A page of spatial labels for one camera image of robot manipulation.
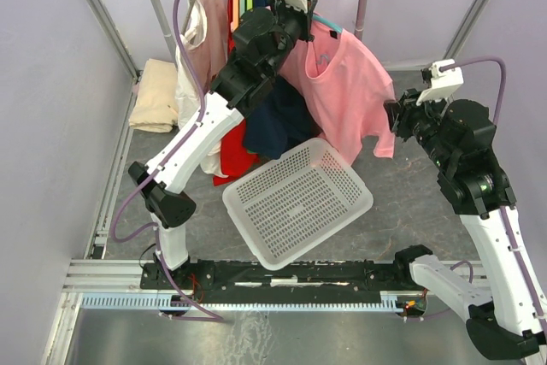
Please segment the teal blue hanger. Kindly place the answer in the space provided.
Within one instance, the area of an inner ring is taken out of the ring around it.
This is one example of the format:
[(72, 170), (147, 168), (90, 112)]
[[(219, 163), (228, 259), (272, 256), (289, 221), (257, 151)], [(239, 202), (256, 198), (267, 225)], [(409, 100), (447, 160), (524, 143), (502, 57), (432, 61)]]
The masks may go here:
[(311, 2), (313, 11), (311, 24), (312, 33), (318, 34), (318, 30), (322, 29), (323, 31), (328, 31), (333, 38), (338, 38), (343, 33), (344, 29), (317, 13), (316, 6), (318, 0), (311, 0)]

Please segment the pink t shirt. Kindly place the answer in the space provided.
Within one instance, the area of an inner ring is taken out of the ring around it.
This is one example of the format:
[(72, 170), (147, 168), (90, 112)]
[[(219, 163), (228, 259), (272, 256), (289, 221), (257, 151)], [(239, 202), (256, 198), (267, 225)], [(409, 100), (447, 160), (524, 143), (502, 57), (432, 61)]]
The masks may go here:
[(391, 158), (395, 136), (385, 102), (395, 99), (393, 82), (376, 56), (352, 33), (313, 21), (310, 42), (298, 41), (280, 75), (300, 92), (321, 136), (353, 163), (366, 137), (373, 154)]

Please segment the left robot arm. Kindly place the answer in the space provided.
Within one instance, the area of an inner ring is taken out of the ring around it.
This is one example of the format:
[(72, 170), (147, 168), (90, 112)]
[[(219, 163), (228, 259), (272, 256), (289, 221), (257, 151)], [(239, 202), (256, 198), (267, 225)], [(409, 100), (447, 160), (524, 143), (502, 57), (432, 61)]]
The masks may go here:
[(278, 73), (297, 42), (310, 41), (317, 0), (268, 0), (244, 13), (234, 46), (211, 82), (204, 101), (175, 138), (148, 163), (134, 162), (129, 175), (153, 218), (159, 276), (179, 288), (189, 278), (185, 224), (196, 203), (185, 186), (205, 156), (248, 117), (274, 88)]

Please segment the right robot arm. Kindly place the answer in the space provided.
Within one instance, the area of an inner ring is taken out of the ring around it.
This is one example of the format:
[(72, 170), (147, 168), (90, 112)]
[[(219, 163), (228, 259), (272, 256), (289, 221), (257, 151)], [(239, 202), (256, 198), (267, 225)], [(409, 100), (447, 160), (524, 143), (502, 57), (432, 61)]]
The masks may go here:
[(423, 246), (397, 254), (393, 281), (440, 299), (483, 357), (544, 364), (546, 294), (522, 238), (514, 191), (492, 148), (497, 127), (488, 108), (467, 99), (428, 102), (409, 90), (384, 109), (391, 131), (414, 138), (437, 168), (440, 191), (473, 240), (489, 288), (463, 279)]

